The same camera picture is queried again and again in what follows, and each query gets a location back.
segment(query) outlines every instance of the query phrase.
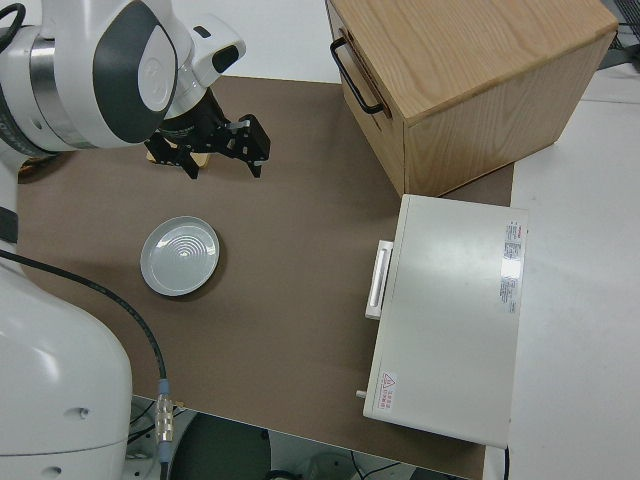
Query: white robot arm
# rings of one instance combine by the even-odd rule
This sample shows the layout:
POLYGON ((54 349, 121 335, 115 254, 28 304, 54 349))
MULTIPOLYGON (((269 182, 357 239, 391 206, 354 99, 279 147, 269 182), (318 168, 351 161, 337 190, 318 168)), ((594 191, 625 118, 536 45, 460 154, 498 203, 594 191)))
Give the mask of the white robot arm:
MULTIPOLYGON (((192 177, 190 153, 216 151, 259 176, 268 137, 252 115, 227 120, 208 88, 245 52, 223 22, 182 23, 170 0, 42 7, 39 26, 21 25, 19 4, 0 10, 16 14, 0 28, 0 250, 15 252, 27 157, 145 142, 158 163, 192 177)), ((131 371, 114 335, 0 258, 0 352, 0 478, 119 479, 131 371)))
POLYGON ((221 152, 259 176, 268 137, 252 115, 229 122, 208 89, 245 53, 226 24, 203 13, 185 25, 169 0, 42 7, 42 25, 0 54, 0 140, 35 157, 146 142, 194 178, 191 152, 221 152))

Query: metal connector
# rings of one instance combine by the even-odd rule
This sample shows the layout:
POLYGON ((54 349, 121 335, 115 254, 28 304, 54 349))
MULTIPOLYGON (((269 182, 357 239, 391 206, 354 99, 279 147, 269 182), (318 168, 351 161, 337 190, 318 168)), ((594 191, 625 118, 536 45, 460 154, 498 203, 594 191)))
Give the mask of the metal connector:
POLYGON ((165 393, 156 402, 156 438, 158 443, 173 440, 173 402, 165 393))

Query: plate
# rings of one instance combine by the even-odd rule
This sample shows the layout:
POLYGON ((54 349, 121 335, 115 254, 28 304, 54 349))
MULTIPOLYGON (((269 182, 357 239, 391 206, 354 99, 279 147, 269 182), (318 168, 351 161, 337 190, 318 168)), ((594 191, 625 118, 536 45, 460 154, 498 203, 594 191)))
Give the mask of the plate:
POLYGON ((156 228, 142 247, 140 269, 156 292, 175 297, 200 288, 218 264, 220 242, 196 217, 176 217, 156 228))

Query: brown table mat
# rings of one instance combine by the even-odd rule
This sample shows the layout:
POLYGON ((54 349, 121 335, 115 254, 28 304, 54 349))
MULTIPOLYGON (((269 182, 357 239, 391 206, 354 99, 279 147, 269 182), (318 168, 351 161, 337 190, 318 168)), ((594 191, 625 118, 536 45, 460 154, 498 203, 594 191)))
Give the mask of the brown table mat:
MULTIPOLYGON (((393 240, 400 199, 340 86, 223 78, 215 91, 229 118, 254 113, 270 135, 262 179, 220 156, 192 181, 149 164, 143 147, 74 153, 21 186, 20 253, 136 306, 162 347, 174 399, 190 408, 480 478, 483 446, 367 419, 355 397, 377 330, 364 318, 376 246, 393 240), (172 299, 146 286, 139 256, 151 231, 180 215, 216 229, 221 259, 204 287, 172 299)), ((450 196, 505 203, 510 185, 504 169, 450 196)), ((155 396, 153 355, 123 311, 28 273, 108 325, 131 359, 134 392, 155 396)))

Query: label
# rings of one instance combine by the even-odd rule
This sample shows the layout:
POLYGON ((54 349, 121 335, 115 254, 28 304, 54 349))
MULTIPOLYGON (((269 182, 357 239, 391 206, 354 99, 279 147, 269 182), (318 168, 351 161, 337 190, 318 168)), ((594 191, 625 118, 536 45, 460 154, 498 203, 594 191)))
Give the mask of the label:
POLYGON ((522 269, 522 225, 511 222, 504 234, 504 250, 500 271, 500 301, 512 314, 518 310, 518 288, 522 269))
POLYGON ((398 375, 392 372, 382 372, 378 402, 376 404, 378 410, 391 411, 397 383, 398 375))

